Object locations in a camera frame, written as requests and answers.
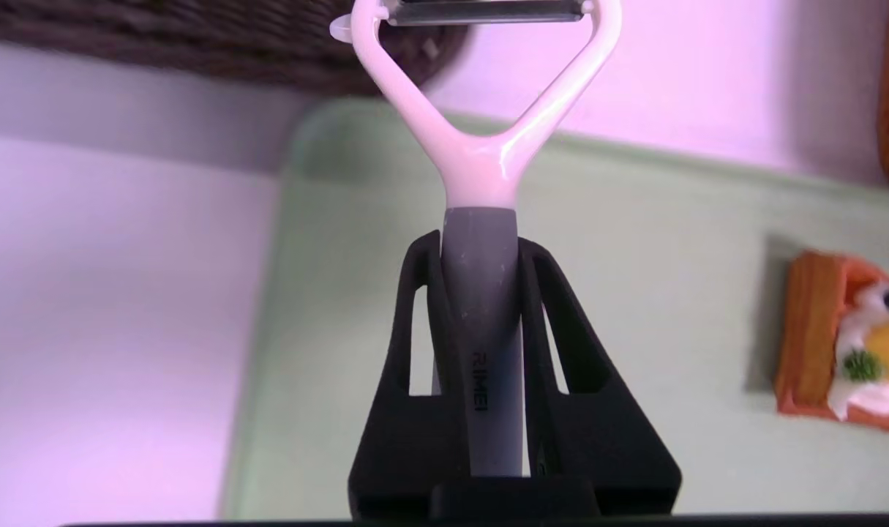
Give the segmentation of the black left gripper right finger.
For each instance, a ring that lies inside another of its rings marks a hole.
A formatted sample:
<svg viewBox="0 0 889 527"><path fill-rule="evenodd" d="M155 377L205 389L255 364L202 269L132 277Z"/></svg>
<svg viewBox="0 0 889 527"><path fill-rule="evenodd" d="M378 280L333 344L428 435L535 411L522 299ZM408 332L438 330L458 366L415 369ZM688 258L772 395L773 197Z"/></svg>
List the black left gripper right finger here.
<svg viewBox="0 0 889 527"><path fill-rule="evenodd" d="M587 484L604 516L668 515L682 473L547 249L519 240L525 424L535 477Z"/></svg>

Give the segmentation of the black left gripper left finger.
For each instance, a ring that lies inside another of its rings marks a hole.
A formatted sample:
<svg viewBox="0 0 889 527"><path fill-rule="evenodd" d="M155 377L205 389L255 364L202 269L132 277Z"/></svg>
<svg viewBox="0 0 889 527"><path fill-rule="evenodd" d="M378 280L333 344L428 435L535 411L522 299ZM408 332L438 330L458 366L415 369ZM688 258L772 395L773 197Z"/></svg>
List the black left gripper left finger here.
<svg viewBox="0 0 889 527"><path fill-rule="evenodd" d="M383 371L348 474L354 520L428 520L435 487L470 477L461 371L463 338L449 310L440 231L413 241L402 263ZM440 394L410 394L412 314L425 288Z"/></svg>

